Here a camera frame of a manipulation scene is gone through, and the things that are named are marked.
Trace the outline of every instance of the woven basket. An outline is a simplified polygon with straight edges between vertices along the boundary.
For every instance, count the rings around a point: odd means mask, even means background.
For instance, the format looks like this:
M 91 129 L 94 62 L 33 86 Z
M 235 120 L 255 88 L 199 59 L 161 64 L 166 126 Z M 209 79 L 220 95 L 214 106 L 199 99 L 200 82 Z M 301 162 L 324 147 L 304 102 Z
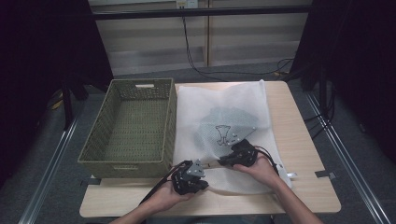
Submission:
M 173 79 L 112 80 L 78 162 L 97 178 L 166 175 L 176 112 Z

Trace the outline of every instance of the table top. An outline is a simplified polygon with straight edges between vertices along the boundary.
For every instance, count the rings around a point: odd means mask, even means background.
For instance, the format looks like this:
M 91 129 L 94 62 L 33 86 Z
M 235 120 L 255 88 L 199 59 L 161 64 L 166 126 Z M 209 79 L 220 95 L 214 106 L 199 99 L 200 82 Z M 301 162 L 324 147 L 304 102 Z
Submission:
M 186 83 L 210 90 L 222 90 L 240 82 Z M 329 177 L 317 178 L 324 170 L 320 157 L 304 125 L 297 105 L 285 82 L 266 81 L 268 106 L 279 156 L 288 172 L 294 193 L 314 213 L 336 213 L 341 204 Z M 80 214 L 83 217 L 120 217 L 138 206 L 159 179 L 102 179 L 89 185 Z M 156 216 L 219 216 L 285 213 L 274 194 L 224 195 L 200 191 L 191 200 L 179 203 Z

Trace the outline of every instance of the person's left hand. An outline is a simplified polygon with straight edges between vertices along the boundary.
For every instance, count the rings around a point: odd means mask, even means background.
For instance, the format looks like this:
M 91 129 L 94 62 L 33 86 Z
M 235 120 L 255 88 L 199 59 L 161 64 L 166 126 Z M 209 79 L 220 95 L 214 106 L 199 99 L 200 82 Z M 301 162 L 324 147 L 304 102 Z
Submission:
M 189 200 L 194 196 L 193 193 L 179 195 L 175 192 L 172 182 L 167 181 L 144 203 L 152 208 L 154 213 L 162 212 L 175 206 L 175 204 Z

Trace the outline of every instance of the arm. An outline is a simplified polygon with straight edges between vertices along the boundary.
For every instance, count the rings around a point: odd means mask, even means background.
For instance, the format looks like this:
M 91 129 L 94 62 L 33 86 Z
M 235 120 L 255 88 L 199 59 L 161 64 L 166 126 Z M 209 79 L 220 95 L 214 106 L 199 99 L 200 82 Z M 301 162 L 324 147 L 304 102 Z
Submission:
M 251 175 L 257 181 L 271 188 L 293 223 L 322 223 L 276 174 L 269 161 L 262 154 L 250 167 L 236 164 L 233 168 Z
M 175 204 L 184 202 L 192 198 L 194 194 L 189 193 L 185 195 L 179 195 L 173 189 L 171 182 L 164 183 L 147 201 L 140 204 L 136 209 L 127 213 L 126 215 L 119 217 L 118 219 L 111 222 L 112 224 L 138 224 L 146 218 L 170 209 Z

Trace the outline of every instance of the white cloth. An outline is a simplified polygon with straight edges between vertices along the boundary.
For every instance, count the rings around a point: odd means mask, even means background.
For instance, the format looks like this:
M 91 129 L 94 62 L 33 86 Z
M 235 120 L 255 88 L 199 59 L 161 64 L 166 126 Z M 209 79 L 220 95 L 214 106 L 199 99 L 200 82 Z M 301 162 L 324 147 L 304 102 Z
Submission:
M 243 138 L 266 148 L 275 163 L 282 164 L 278 165 L 280 177 L 291 187 L 277 151 L 263 80 L 222 91 L 180 87 L 174 164 L 218 160 L 230 154 L 231 146 Z M 269 191 L 251 176 L 227 168 L 205 169 L 203 180 L 213 190 L 243 194 Z

